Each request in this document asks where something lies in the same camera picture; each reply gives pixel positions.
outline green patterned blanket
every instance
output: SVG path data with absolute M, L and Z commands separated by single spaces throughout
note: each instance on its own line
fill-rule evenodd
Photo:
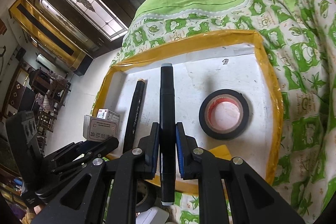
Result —
M 146 0 L 115 64 L 157 45 L 219 29 L 264 37 L 283 95 L 273 187 L 313 223 L 336 190 L 335 0 Z M 199 223 L 198 197 L 176 193 L 176 223 Z

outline metal screw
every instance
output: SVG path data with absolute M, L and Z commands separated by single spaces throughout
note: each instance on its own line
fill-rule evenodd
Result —
M 134 148 L 132 150 L 132 154 L 133 155 L 140 155 L 142 153 L 142 149 L 141 148 Z
M 101 165 L 103 163 L 103 159 L 101 158 L 96 158 L 93 160 L 93 165 Z
M 193 150 L 193 153 L 194 153 L 195 155 L 202 155 L 202 154 L 203 154 L 203 149 L 197 147 L 197 148 L 195 148 L 195 149 Z
M 240 158 L 240 157 L 234 157 L 234 158 L 232 159 L 232 162 L 233 162 L 234 164 L 236 164 L 236 165 L 241 165 L 241 164 L 243 163 L 243 159 Z

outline yellow tape edge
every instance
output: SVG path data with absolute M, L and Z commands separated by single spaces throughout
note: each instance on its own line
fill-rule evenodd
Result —
M 251 43 L 254 45 L 255 56 L 265 78 L 272 102 L 272 144 L 269 152 L 265 175 L 265 181 L 271 185 L 273 183 L 275 171 L 278 165 L 278 152 L 282 134 L 283 101 L 278 80 L 275 76 L 273 67 L 268 61 L 267 54 L 263 47 L 263 38 L 256 31 L 218 30 L 213 32 L 201 33 L 192 37 L 182 38 L 151 48 L 145 52 L 138 53 L 118 64 L 115 64 L 114 66 L 110 67 L 108 73 L 103 80 L 103 83 L 97 95 L 97 100 L 93 108 L 92 115 L 96 116 L 98 110 L 104 107 L 105 99 L 110 87 L 110 82 L 112 80 L 113 74 L 117 71 L 124 72 L 134 67 L 146 66 L 155 61 L 181 55 L 184 53 L 195 52 L 220 46 L 225 47 L 240 44 L 242 42 Z M 110 160 L 113 159 L 113 157 L 110 155 L 108 155 L 107 158 Z M 153 180 L 150 180 L 149 182 L 153 183 L 154 185 L 160 186 L 160 178 L 158 176 L 155 176 L 155 178 Z M 198 185 L 195 184 L 190 184 L 183 181 L 176 181 L 175 189 L 176 191 L 186 194 L 198 195 Z

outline white foam tray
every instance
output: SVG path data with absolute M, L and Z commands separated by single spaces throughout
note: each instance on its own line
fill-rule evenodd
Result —
M 116 137 L 119 147 L 112 152 L 121 156 L 125 129 L 135 85 L 146 80 L 134 147 L 149 135 L 153 122 L 159 122 L 160 67 L 172 63 L 175 85 L 175 118 L 183 122 L 186 135 L 196 138 L 206 150 L 226 144 L 232 156 L 242 157 L 265 178 L 272 143 L 273 110 L 263 74 L 254 55 L 254 46 L 246 43 L 211 48 L 178 55 L 126 72 L 116 72 L 110 83 L 104 108 L 120 114 Z M 215 140 L 199 124 L 199 108 L 204 99 L 219 89 L 236 90 L 246 98 L 250 118 L 243 134 L 234 140 Z M 181 180 L 176 164 L 177 179 Z

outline black pen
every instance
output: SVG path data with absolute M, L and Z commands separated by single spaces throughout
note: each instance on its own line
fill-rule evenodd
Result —
M 143 79 L 139 79 L 138 82 L 136 83 L 135 91 L 134 91 L 132 102 L 131 102 L 131 108 L 129 110 L 125 137 L 124 137 L 123 153 L 133 148 L 135 130 L 137 129 L 137 122 L 139 119 L 139 110 L 141 106 L 141 100 L 142 100 L 144 88 L 145 88 L 145 81 Z
M 161 203 L 169 206 L 175 201 L 176 179 L 175 90 L 171 63 L 161 65 L 159 143 Z

